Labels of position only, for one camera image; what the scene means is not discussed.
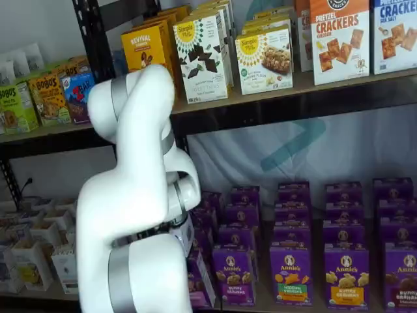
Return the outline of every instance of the bunny logo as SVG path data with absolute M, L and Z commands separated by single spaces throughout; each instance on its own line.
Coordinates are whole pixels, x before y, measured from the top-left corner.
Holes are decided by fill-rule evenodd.
M 238 235 L 233 234 L 231 240 L 232 240 L 232 243 L 234 243 L 235 245 L 238 245 L 239 241 L 240 241 L 240 238 L 239 238 Z
M 398 239 L 405 240 L 409 237 L 409 231 L 405 228 L 400 228 L 397 232 Z
M 235 258 L 232 256 L 228 256 L 226 258 L 226 264 L 228 264 L 228 266 L 230 267 L 234 267 L 235 266 Z
M 414 267 L 416 266 L 416 258 L 411 254 L 407 254 L 404 258 L 404 264 L 407 267 Z
M 287 264 L 288 266 L 293 266 L 295 264 L 295 259 L 293 256 L 288 255 L 284 257 L 284 262 L 285 264 Z
M 340 241 L 346 241 L 349 238 L 349 234 L 345 230 L 341 230 L 338 233 L 338 238 Z
M 350 256 L 342 256 L 340 259 L 340 264 L 344 267 L 350 267 L 352 265 L 352 258 Z
M 239 221 L 243 222 L 243 221 L 245 220 L 245 218 L 246 218 L 246 215 L 245 215 L 245 213 L 243 213 L 242 211 L 239 211 L 239 212 L 237 213 L 237 219 L 238 219 Z

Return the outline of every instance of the chocolate image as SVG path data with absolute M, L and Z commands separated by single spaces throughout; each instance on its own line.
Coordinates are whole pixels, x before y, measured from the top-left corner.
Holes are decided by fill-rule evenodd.
M 208 60 L 205 60 L 204 62 L 206 64 L 206 69 L 207 70 L 209 70 L 210 72 L 213 72 L 213 73 L 217 73 L 217 67 L 216 67 L 215 60 L 208 59 Z

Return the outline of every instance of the pretzel crackers box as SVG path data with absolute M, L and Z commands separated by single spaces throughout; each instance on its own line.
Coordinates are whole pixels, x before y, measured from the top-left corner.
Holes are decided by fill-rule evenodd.
M 313 284 L 306 246 L 297 242 L 295 246 L 272 242 L 269 252 L 275 301 L 283 305 L 311 306 Z
M 373 71 L 417 67 L 417 6 L 410 0 L 374 0 Z
M 311 52 L 311 21 L 309 0 L 296 0 L 298 44 L 300 48 L 300 66 L 302 72 L 313 70 L 313 55 Z
M 213 262 L 223 304 L 254 306 L 256 293 L 249 249 L 238 245 L 216 245 Z
M 369 75 L 369 2 L 311 0 L 314 84 Z

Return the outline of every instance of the white box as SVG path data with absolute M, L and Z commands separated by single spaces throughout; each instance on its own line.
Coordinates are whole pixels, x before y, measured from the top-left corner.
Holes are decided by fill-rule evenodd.
M 369 76 L 369 2 L 311 0 L 314 84 Z
M 20 277 L 28 290 L 46 291 L 52 284 L 52 274 L 40 243 L 21 240 L 12 247 Z
M 78 294 L 76 254 L 74 246 L 63 245 L 55 249 L 52 262 L 65 293 Z
M 409 0 L 373 0 L 373 71 L 417 67 L 417 10 Z
M 0 246 L 0 292 L 19 293 L 25 284 L 20 278 L 11 246 Z

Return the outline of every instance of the purple box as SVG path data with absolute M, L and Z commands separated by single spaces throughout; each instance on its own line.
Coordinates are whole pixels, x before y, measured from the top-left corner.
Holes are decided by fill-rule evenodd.
M 275 222 L 273 241 L 281 245 L 294 246 L 294 243 L 304 243 L 311 247 L 311 231 L 307 224 L 304 226 L 285 226 L 282 222 Z
M 358 181 L 326 185 L 326 201 L 360 201 L 362 202 L 362 186 Z
M 230 200 L 232 204 L 256 203 L 260 206 L 261 198 L 259 196 L 259 186 L 233 187 L 230 193 Z
M 326 203 L 326 219 L 340 220 L 345 223 L 346 220 L 363 220 L 364 206 L 362 201 L 339 201 Z
M 328 308 L 369 309 L 369 252 L 364 245 L 325 245 L 324 268 Z
M 417 250 L 385 244 L 384 305 L 387 312 L 417 312 Z
M 216 245 L 213 262 L 223 304 L 254 306 L 255 280 L 249 249 L 238 245 Z
M 201 253 L 191 251 L 187 258 L 188 291 L 193 308 L 212 308 L 216 294 Z
M 288 247 L 272 242 L 269 253 L 275 301 L 283 305 L 311 306 L 313 282 L 309 250 L 304 245 Z
M 253 228 L 241 223 L 232 223 L 229 225 L 220 225 L 218 234 L 218 243 L 234 244 L 246 246 L 250 249 L 250 256 L 253 265 L 253 275 L 258 281 L 258 261 L 255 241 L 255 232 Z

